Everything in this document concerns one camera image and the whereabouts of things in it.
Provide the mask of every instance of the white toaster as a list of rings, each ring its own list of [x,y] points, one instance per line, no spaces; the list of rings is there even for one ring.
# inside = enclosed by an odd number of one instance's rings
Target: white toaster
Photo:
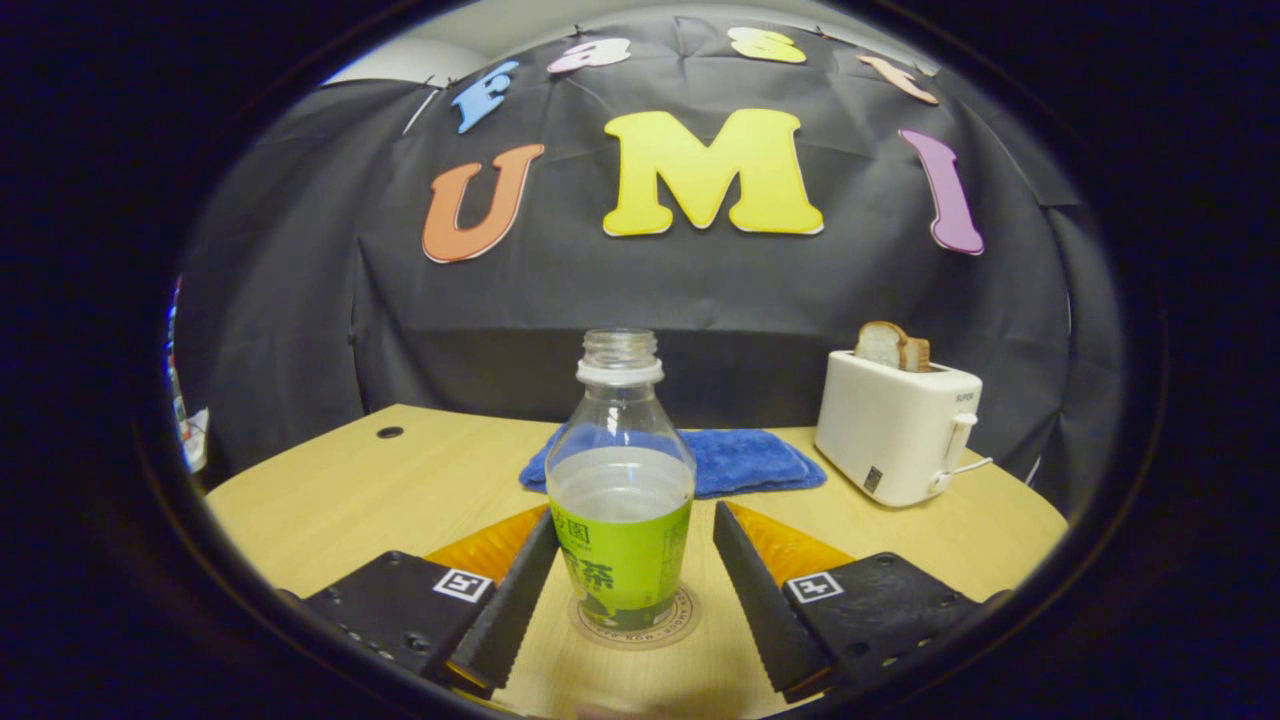
[[[982,379],[931,366],[909,373],[851,351],[827,359],[814,445],[882,505],[914,505],[947,489],[978,423]]]

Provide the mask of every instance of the coaster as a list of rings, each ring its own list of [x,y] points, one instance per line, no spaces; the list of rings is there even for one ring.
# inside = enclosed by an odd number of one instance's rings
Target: coaster
[[[634,630],[623,633],[602,628],[586,619],[580,611],[577,597],[570,596],[568,603],[570,625],[586,639],[612,647],[614,650],[655,650],[678,642],[698,626],[703,618],[703,606],[696,596],[685,585],[676,588],[675,602],[657,625],[646,630]]]

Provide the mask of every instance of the table surface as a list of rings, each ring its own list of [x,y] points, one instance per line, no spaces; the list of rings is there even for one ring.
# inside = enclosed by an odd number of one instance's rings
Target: table surface
[[[403,434],[381,439],[397,425]],[[273,587],[307,597],[388,550],[428,552],[547,502],[518,471],[554,423],[396,405],[288,450],[214,488],[209,509]],[[995,465],[905,509],[865,497],[813,445],[813,428],[774,434],[827,473],[818,488],[733,496],[854,557],[892,551],[975,601],[1018,585],[1066,521]],[[966,451],[966,460],[977,459]],[[521,714],[572,716],[579,703],[686,716],[759,717],[790,707],[769,687],[746,616],[712,543],[714,501],[695,501],[681,582],[703,605],[687,638],[622,651],[570,628],[562,561],[553,565],[507,688]]]

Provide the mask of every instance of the blue cloth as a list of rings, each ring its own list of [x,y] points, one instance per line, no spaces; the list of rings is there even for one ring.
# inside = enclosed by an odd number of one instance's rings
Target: blue cloth
[[[529,465],[520,471],[520,484],[547,492],[547,452],[563,430],[564,427],[561,425],[529,460]],[[827,482],[827,474],[817,462],[765,430],[681,430],[680,437],[685,438],[698,462],[694,496],[699,498],[813,488]],[[637,439],[634,445],[643,447],[660,443],[660,438],[653,438],[652,442],[646,442],[646,438]],[[571,442],[588,447],[595,445],[590,434],[571,438]]]

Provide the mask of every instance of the clear plastic bottle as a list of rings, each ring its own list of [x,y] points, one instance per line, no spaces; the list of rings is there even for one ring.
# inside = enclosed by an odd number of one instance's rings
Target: clear plastic bottle
[[[547,493],[584,615],[639,630],[671,609],[696,466],[654,395],[653,332],[588,331],[582,347],[586,392],[547,454]]]

